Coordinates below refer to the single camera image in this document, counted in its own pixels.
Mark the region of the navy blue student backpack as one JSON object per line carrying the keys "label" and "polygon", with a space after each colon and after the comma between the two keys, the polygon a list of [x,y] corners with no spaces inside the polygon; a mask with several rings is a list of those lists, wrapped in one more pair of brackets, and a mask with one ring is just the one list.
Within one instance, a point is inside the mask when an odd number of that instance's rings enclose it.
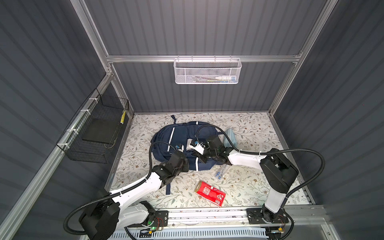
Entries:
{"label": "navy blue student backpack", "polygon": [[161,128],[154,134],[151,143],[154,158],[160,162],[166,162],[171,158],[174,152],[171,147],[183,152],[189,160],[189,170],[208,171],[215,165],[221,165],[220,162],[208,158],[204,163],[195,156],[195,151],[189,147],[191,142],[199,140],[200,144],[205,144],[209,136],[218,136],[220,133],[216,128],[210,127],[209,123],[191,121],[188,123],[177,123],[174,115],[171,115],[173,123]]}

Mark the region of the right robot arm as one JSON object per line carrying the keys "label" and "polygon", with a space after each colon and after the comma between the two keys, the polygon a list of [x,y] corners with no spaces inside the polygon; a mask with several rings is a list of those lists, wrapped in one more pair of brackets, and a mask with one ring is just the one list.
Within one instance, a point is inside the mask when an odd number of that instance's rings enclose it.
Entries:
{"label": "right robot arm", "polygon": [[[198,159],[204,163],[208,159],[213,159],[225,165],[245,166],[261,170],[270,185],[270,191],[259,215],[268,224],[274,223],[280,215],[284,214],[284,207],[294,192],[307,186],[324,171],[326,165],[325,158],[317,151],[303,148],[287,150],[272,148],[268,152],[244,151],[238,149],[225,132],[222,132],[222,134],[228,140],[229,147],[226,147],[216,135],[211,135],[205,141],[201,141],[199,133],[205,127],[219,129],[215,125],[203,125],[197,130],[196,138],[188,142],[187,146],[193,149]],[[291,186],[298,177],[299,170],[285,156],[285,153],[291,152],[311,153],[318,156],[321,161],[319,170],[311,178],[294,189],[291,189]]]}

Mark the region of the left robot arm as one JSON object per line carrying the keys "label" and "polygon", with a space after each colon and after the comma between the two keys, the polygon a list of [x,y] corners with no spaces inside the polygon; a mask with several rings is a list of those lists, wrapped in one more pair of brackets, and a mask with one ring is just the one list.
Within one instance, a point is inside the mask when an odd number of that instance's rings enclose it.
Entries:
{"label": "left robot arm", "polygon": [[[152,148],[157,144],[167,145],[174,151],[167,162],[153,166]],[[170,184],[181,172],[187,172],[189,160],[171,144],[158,141],[149,148],[149,168],[149,173],[138,181],[75,208],[64,219],[64,231],[76,236],[86,235],[91,240],[107,240],[118,227],[130,225],[128,220],[134,217],[127,209],[131,204]]]}

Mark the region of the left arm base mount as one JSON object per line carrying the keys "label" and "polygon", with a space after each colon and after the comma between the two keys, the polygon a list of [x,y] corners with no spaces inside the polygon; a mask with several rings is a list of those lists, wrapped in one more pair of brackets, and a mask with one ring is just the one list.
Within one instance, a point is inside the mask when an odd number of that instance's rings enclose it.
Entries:
{"label": "left arm base mount", "polygon": [[156,211],[150,214],[142,223],[129,225],[134,227],[167,227],[169,219],[169,211]]}

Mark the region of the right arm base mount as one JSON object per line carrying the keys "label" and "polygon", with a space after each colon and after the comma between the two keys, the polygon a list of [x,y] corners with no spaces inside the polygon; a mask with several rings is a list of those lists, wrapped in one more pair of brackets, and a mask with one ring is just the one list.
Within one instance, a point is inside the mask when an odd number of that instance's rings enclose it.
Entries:
{"label": "right arm base mount", "polygon": [[247,218],[250,224],[287,224],[290,222],[284,210],[279,209],[273,213],[267,208],[248,208],[246,209]]}

